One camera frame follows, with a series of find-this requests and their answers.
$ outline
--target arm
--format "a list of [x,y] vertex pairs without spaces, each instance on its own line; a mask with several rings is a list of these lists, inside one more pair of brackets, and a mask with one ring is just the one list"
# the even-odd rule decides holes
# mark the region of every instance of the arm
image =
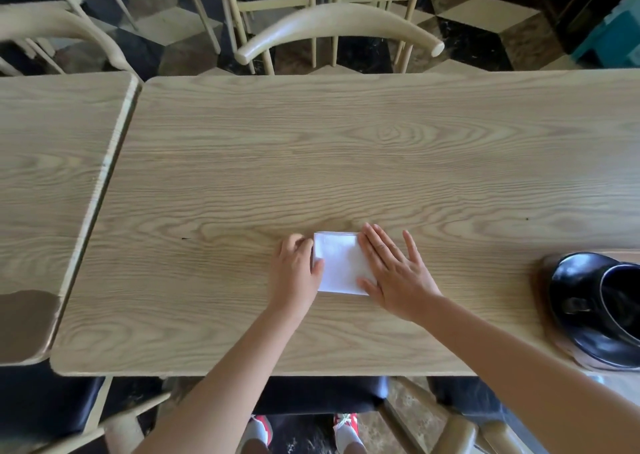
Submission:
[[444,297],[403,234],[408,258],[377,225],[366,224],[358,236],[378,281],[359,284],[378,304],[467,363],[550,453],[640,451],[635,404]]
[[136,454],[230,454],[289,338],[316,297],[324,263],[310,269],[313,240],[281,241],[269,272],[269,305]]

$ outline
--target person's left hand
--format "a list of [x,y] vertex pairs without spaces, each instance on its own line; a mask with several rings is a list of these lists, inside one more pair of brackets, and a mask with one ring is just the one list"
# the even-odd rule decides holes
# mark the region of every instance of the person's left hand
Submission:
[[324,260],[311,269],[314,241],[299,233],[278,242],[269,268],[269,307],[292,314],[302,321],[316,298]]

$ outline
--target hand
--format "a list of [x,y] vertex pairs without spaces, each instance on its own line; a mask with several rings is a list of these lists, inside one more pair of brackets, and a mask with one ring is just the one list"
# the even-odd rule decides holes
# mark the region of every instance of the hand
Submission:
[[411,234],[404,230],[403,236],[408,259],[381,227],[364,225],[358,243],[378,284],[359,277],[358,286],[390,313],[416,322],[428,298],[442,293],[422,262]]
[[278,242],[269,268],[269,307],[291,314],[300,321],[316,298],[324,260],[311,269],[314,241],[299,233]]

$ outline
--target black saucer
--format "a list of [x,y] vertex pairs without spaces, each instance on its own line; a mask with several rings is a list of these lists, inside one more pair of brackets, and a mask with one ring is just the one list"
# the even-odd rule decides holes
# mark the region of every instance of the black saucer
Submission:
[[588,314],[567,314],[563,302],[574,294],[586,271],[620,263],[601,254],[580,252],[561,259],[552,273],[545,299],[556,326],[588,356],[618,369],[640,368],[640,348],[616,337],[605,336],[591,324]]

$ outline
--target tabletop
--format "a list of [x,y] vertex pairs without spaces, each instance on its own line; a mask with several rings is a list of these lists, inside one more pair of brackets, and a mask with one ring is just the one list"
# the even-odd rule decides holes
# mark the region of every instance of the tabletop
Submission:
[[125,72],[0,78],[0,364],[50,347],[137,89]]
[[[290,232],[409,229],[446,296],[557,355],[543,256],[640,243],[640,71],[146,83],[52,365],[203,375],[266,305]],[[319,293],[285,375],[468,375],[367,296]]]

